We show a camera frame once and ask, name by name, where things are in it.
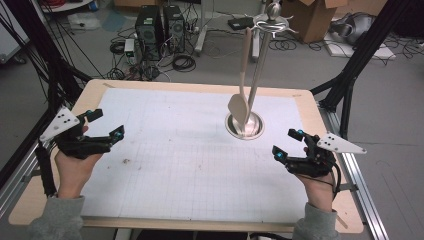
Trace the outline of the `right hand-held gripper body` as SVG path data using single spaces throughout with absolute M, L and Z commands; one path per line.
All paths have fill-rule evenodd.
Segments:
M 302 140 L 308 149 L 306 156 L 303 158 L 291 157 L 292 163 L 284 165 L 290 173 L 307 175 L 312 178 L 325 176 L 336 165 L 334 153 L 367 153 L 365 148 L 331 132 L 327 132 L 323 137 L 310 136 L 310 141 Z

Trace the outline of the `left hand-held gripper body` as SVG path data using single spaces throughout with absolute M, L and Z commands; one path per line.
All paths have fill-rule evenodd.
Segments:
M 81 123 L 77 116 L 67 107 L 61 107 L 39 140 L 42 143 L 53 141 L 64 154 L 78 159 L 109 152 L 112 146 L 102 143 L 102 137 L 84 134 L 85 123 Z

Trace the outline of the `beige long-handled spoon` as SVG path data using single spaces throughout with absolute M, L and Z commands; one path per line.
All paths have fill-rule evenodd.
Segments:
M 242 56 L 240 64 L 240 81 L 239 81 L 239 92 L 234 94 L 229 103 L 228 109 L 232 117 L 242 126 L 244 126 L 249 118 L 249 105 L 244 93 L 245 73 L 247 69 L 247 62 L 250 51 L 252 31 L 249 27 L 245 29 L 245 35 L 242 46 Z

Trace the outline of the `metal utensil stand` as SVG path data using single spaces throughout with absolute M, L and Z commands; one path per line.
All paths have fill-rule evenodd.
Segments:
M 294 33 L 294 30 L 290 28 L 289 19 L 292 17 L 281 16 L 282 4 L 279 0 L 273 0 L 266 8 L 263 14 L 259 14 L 253 18 L 254 26 L 251 29 L 253 32 L 259 32 L 263 34 L 261 47 L 259 50 L 259 56 L 256 63 L 254 77 L 252 85 L 250 87 L 249 96 L 246 96 L 249 105 L 249 118 L 247 123 L 242 126 L 240 125 L 231 115 L 226 116 L 225 127 L 227 131 L 235 138 L 241 140 L 253 140 L 260 137 L 265 128 L 264 120 L 260 115 L 255 113 L 253 103 L 255 100 L 259 80 L 262 75 L 263 67 L 265 64 L 266 55 L 268 52 L 269 43 L 278 33 L 290 31 Z

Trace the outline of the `person's left hand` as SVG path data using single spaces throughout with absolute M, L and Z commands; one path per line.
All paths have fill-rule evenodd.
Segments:
M 59 151 L 55 156 L 60 180 L 57 197 L 61 199 L 79 198 L 101 157 L 102 154 L 94 154 L 88 156 L 85 160 L 81 160 Z

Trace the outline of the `person's right hand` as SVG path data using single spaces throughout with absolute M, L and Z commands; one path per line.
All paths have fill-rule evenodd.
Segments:
M 324 212 L 331 212 L 333 202 L 333 181 L 331 173 L 325 176 L 311 178 L 306 175 L 296 174 L 304 185 L 308 204 Z

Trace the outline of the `small white box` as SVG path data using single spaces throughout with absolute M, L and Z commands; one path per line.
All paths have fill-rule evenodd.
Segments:
M 124 53 L 127 57 L 135 56 L 135 40 L 134 39 L 126 39 L 124 46 Z

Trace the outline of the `white grid mat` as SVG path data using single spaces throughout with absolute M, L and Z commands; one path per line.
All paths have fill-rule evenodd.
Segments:
M 304 214 L 300 181 L 274 160 L 302 143 L 288 137 L 302 126 L 294 99 L 259 96 L 264 121 L 254 140 L 224 125 L 227 94 L 109 89 L 91 136 L 123 126 L 125 136 L 96 164 L 83 193 L 86 216 L 294 223 Z

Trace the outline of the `black computer tower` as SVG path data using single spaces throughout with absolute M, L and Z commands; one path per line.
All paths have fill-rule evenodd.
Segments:
M 140 7 L 135 30 L 144 60 L 159 61 L 160 46 L 164 43 L 164 33 L 160 8 L 157 5 Z
M 164 29 L 168 46 L 173 53 L 182 53 L 185 50 L 185 20 L 180 8 L 169 5 L 163 8 Z

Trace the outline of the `round white table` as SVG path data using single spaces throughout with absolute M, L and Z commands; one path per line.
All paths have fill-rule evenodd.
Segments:
M 74 10 L 80 7 L 87 7 L 90 3 L 96 0 L 81 0 L 80 2 L 72 2 L 71 0 L 66 0 L 64 4 L 56 6 L 47 6 L 45 4 L 40 4 L 40 8 L 43 12 L 64 12 Z

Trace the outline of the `open cardboard box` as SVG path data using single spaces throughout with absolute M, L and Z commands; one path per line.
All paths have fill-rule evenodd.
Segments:
M 292 36 L 303 43 L 321 41 L 338 7 L 348 0 L 282 0 L 283 17 L 289 20 Z

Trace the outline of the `grey and black bag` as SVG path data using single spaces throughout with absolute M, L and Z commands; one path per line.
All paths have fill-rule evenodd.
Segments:
M 376 17 L 364 12 L 347 13 L 330 23 L 329 32 L 336 33 L 348 44 L 355 46 L 371 28 Z

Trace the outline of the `black flat box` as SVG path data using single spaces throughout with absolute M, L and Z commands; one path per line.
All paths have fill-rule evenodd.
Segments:
M 234 18 L 227 21 L 228 26 L 232 30 L 242 30 L 245 28 L 252 28 L 254 26 L 252 17 Z

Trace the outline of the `silver aluminium rail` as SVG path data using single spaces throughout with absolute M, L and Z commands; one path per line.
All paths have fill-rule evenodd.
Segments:
M 337 156 L 341 158 L 340 165 L 347 175 L 348 182 L 357 187 L 352 194 L 359 207 L 359 213 L 366 229 L 374 240 L 389 240 L 387 231 L 355 158 L 355 154 L 337 153 Z
M 0 219 L 4 219 L 19 200 L 33 176 L 40 174 L 35 150 L 38 142 L 31 143 L 26 150 L 17 155 L 18 164 L 5 184 L 0 188 Z

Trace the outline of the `black frame strut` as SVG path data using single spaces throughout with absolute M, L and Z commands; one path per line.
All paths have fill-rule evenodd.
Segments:
M 412 3 L 413 0 L 387 0 L 343 70 L 333 79 L 310 90 L 313 95 L 328 90 L 326 97 L 319 101 L 319 106 L 328 112 L 335 113 L 338 104 L 343 101 L 338 133 L 344 139 L 348 138 L 354 84 L 392 28 Z
M 53 119 L 53 114 L 59 107 L 64 103 L 76 103 L 83 90 L 77 79 L 80 79 L 83 83 L 88 83 L 92 80 L 92 77 L 65 60 L 31 0 L 0 0 L 0 6 L 6 6 L 9 9 L 11 15 L 17 20 L 35 47 L 38 56 L 35 56 L 34 52 L 23 43 L 23 39 L 18 35 L 11 22 L 1 14 L 0 24 L 5 27 L 6 31 L 27 54 L 39 79 L 45 81 L 48 85 L 46 96 L 48 102 L 47 110 L 0 170 L 0 189 L 2 189 L 11 179 L 18 165 L 23 161 L 23 157 L 29 151 L 29 148 L 47 128 L 47 124 Z

